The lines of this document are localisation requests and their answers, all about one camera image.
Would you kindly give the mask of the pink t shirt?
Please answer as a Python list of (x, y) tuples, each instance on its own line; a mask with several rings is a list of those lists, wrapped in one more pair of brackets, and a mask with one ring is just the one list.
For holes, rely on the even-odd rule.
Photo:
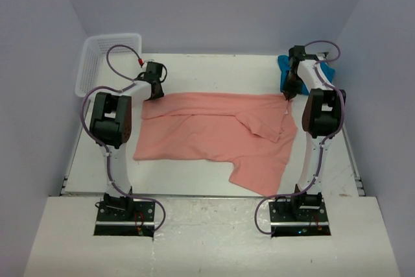
[(232, 163), (232, 184), (271, 196), (296, 133), (280, 94), (173, 93), (143, 103), (134, 159)]

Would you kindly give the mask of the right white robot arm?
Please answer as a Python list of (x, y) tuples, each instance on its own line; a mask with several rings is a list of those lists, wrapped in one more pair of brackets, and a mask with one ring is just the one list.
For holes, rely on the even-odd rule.
[(299, 95), (305, 86), (309, 92), (302, 115), (306, 151), (302, 173), (286, 210), (294, 220), (306, 219), (322, 208), (322, 174), (331, 140), (342, 130), (346, 93), (335, 87), (321, 69), (322, 61), (306, 52), (305, 46), (289, 49), (289, 71), (282, 93), (286, 100)]

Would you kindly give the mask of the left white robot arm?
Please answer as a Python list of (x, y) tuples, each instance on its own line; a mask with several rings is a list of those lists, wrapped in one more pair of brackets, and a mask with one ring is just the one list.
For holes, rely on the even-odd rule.
[[(155, 203), (154, 199), (135, 197), (126, 165), (126, 144), (132, 134), (133, 105), (143, 104), (164, 96), (161, 84), (167, 78), (165, 65), (139, 60), (145, 70), (130, 85), (117, 90), (109, 86), (97, 86), (84, 97), (81, 108), (81, 123), (86, 134), (99, 146), (106, 170), (107, 188), (99, 209), (113, 220), (129, 220), (137, 215), (136, 204)], [(93, 108), (89, 125), (85, 122), (86, 103), (93, 97)]]

